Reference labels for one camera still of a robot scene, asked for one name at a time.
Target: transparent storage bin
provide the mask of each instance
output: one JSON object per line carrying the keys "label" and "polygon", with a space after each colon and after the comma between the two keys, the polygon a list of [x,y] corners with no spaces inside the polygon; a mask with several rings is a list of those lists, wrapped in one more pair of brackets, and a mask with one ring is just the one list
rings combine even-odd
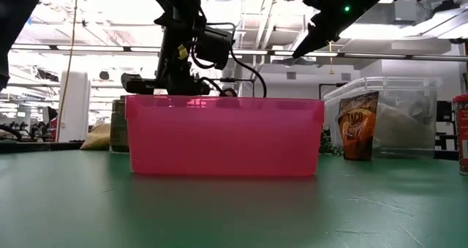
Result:
{"label": "transparent storage bin", "polygon": [[326,94],[325,124],[330,126],[332,144],[343,146],[338,126],[340,100],[378,91],[373,156],[432,157],[440,86],[438,78],[365,77]]}

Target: pillar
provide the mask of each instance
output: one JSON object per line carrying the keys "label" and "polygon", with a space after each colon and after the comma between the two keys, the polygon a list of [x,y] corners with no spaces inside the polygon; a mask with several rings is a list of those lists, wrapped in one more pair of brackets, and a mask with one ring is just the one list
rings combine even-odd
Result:
{"label": "pillar", "polygon": [[60,103],[63,105],[61,120],[58,124],[59,136],[57,142],[70,142],[71,140],[85,140],[88,134],[89,97],[91,94],[91,81],[84,70],[72,70],[69,73],[67,92],[65,81],[67,72],[61,74]]}

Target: table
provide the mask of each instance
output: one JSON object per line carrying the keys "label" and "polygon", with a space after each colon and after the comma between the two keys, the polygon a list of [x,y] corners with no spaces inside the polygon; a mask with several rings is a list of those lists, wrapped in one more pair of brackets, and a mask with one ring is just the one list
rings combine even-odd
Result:
{"label": "table", "polygon": [[468,177],[320,157],[307,179],[150,177],[127,155],[0,155],[0,247],[466,247]]}
{"label": "table", "polygon": [[23,152],[36,152],[36,151],[58,151],[58,150],[75,150],[80,149],[83,142],[0,142],[0,159],[2,154],[23,153]]}

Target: snack bag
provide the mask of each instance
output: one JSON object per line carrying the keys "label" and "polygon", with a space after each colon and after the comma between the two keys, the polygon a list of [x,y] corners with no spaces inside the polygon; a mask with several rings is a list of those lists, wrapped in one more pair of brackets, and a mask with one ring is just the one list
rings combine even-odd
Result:
{"label": "snack bag", "polygon": [[345,159],[372,159],[378,100],[376,91],[339,101],[338,125]]}

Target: plastic bin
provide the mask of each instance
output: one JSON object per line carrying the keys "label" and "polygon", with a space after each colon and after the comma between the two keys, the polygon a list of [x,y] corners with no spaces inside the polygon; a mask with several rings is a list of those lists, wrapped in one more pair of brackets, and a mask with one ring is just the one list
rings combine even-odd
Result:
{"label": "plastic bin", "polygon": [[436,135],[437,78],[366,77],[326,94],[325,124],[331,142],[343,146],[338,128],[339,102],[379,92],[373,155],[381,157],[432,157]]}
{"label": "plastic bin", "polygon": [[324,105],[313,99],[127,97],[136,173],[311,176]]}

